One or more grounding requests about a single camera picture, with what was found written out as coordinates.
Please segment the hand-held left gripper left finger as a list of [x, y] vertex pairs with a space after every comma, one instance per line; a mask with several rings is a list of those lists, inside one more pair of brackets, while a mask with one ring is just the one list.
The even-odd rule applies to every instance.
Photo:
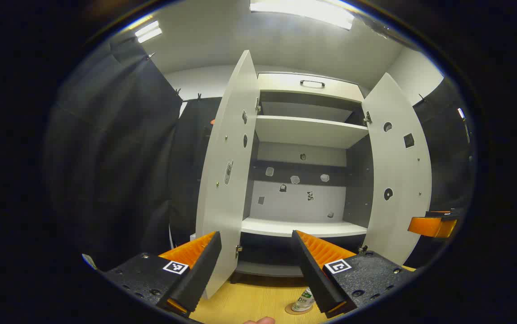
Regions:
[[219, 231], [160, 255], [141, 253], [102, 275], [153, 307], [188, 318], [198, 306], [222, 249]]

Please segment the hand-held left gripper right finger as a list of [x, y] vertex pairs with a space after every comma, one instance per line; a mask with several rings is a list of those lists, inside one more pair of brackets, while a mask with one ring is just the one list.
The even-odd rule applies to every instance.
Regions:
[[329, 319], [361, 312], [415, 277], [414, 271], [367, 247], [351, 252], [300, 230], [292, 232], [292, 250], [320, 312]]

